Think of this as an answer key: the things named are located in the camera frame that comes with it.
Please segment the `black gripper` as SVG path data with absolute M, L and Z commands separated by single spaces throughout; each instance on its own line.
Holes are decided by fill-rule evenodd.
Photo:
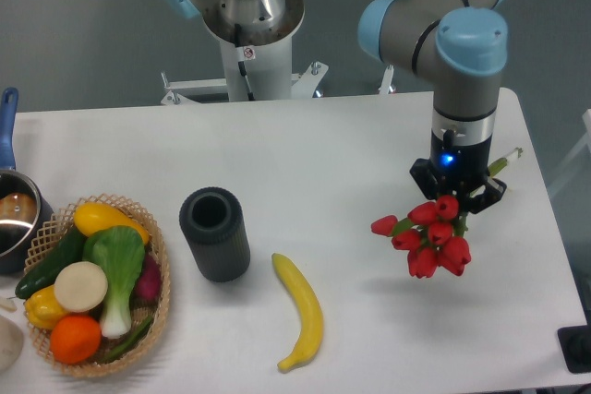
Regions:
M 429 159 L 416 159 L 410 174 L 426 199 L 456 191 L 470 194 L 483 186 L 480 194 L 469 197 L 464 212 L 478 214 L 498 203 L 507 185 L 488 177 L 488 156 L 492 137 L 475 145 L 444 147 L 443 140 L 431 134 Z

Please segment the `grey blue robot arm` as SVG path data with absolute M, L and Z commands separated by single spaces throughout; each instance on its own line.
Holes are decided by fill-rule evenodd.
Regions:
M 477 214 L 506 190 L 488 168 L 508 58 L 504 0 L 374 0 L 357 26 L 361 49 L 433 86 L 430 155 L 410 169 L 427 199 L 454 195 Z

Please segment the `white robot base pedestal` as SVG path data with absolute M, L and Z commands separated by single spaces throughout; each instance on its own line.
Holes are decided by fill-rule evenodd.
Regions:
M 304 0 L 165 0 L 186 19 L 200 17 L 218 42 L 224 78 L 174 82 L 167 97 L 224 91 L 229 101 L 314 98 L 329 68 L 314 61 L 292 66 L 292 39 L 305 16 Z

